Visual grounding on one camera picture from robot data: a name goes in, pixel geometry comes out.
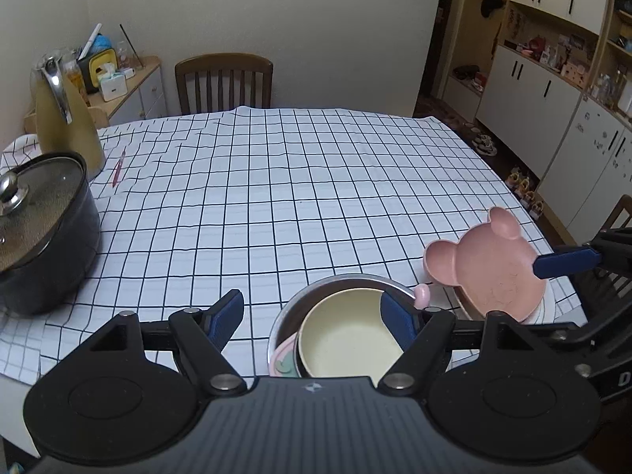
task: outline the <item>glass pot lid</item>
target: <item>glass pot lid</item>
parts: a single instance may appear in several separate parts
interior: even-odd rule
[[[37,254],[77,194],[83,167],[69,156],[48,157],[0,177],[0,272]]]

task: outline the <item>wooden chair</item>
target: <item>wooden chair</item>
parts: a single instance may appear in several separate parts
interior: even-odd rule
[[[245,105],[246,86],[250,86],[249,106],[256,107],[257,100],[260,100],[261,105],[258,108],[270,108],[273,63],[263,56],[252,55],[251,53],[210,53],[178,62],[175,71],[182,115],[192,113],[186,86],[188,75],[193,75],[192,78],[195,80],[195,113],[233,110],[239,105]],[[204,84],[206,87],[206,109],[202,108],[200,75],[206,78]],[[228,78],[228,107],[224,108],[224,78],[226,77]],[[236,77],[239,85],[238,105],[235,105]],[[214,79],[217,80],[215,94],[213,94],[212,87]],[[260,90],[257,90],[257,79],[261,80]]]
[[[632,227],[632,197],[624,194],[601,226],[601,230]],[[608,303],[625,302],[632,298],[632,280],[603,269],[593,269],[570,276],[581,306],[588,319],[593,318]]]

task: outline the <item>stack of bowls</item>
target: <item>stack of bowls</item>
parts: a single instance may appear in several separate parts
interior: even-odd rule
[[[270,374],[369,376],[377,385],[402,353],[382,322],[384,291],[414,304],[409,288],[370,274],[330,276],[301,290],[283,307],[271,330]]]

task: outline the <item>pink bowl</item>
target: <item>pink bowl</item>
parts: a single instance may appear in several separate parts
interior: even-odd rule
[[[488,222],[470,228],[458,243],[429,244],[423,266],[437,282],[461,288],[481,315],[502,310],[522,321],[538,307],[546,288],[546,280],[533,274],[537,256],[514,215],[493,207]]]

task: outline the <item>white grid tablecloth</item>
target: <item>white grid tablecloth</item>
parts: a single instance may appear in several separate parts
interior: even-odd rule
[[[505,184],[433,117],[239,107],[100,135],[107,163],[91,189],[102,239],[90,275],[47,315],[0,308],[0,373],[28,384],[121,310],[161,320],[232,288],[247,307],[224,356],[246,378],[265,375],[271,326],[293,294],[334,273],[428,282],[424,246],[457,240],[494,205],[511,209],[540,253],[551,251]],[[2,172],[37,154],[35,136],[18,138]],[[581,312],[568,278],[551,285],[557,320]],[[431,292],[431,305],[459,313],[453,291]],[[148,357],[175,367],[169,353]]]

